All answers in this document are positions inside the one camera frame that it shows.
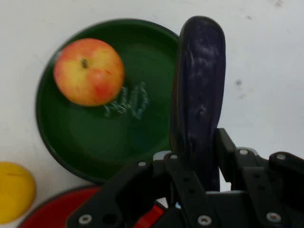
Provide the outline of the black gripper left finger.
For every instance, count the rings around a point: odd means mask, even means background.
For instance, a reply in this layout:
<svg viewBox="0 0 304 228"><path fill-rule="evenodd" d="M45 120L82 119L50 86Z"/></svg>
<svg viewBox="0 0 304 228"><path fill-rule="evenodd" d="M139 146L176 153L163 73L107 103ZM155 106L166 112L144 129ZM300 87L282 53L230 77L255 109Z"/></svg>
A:
<svg viewBox="0 0 304 228"><path fill-rule="evenodd" d="M212 153L168 153L122 169L67 219L69 228L220 228L207 196L219 190Z"/></svg>

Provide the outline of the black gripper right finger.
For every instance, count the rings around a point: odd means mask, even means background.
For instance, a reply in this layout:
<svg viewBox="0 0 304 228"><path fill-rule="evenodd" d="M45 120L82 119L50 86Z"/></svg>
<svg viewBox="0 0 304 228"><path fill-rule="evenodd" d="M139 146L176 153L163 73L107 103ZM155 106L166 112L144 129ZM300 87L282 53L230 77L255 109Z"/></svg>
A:
<svg viewBox="0 0 304 228"><path fill-rule="evenodd" d="M236 147L225 129L215 132L218 166L232 190L245 195L245 221L261 228L304 226L304 161L288 152L268 159L245 147Z"/></svg>

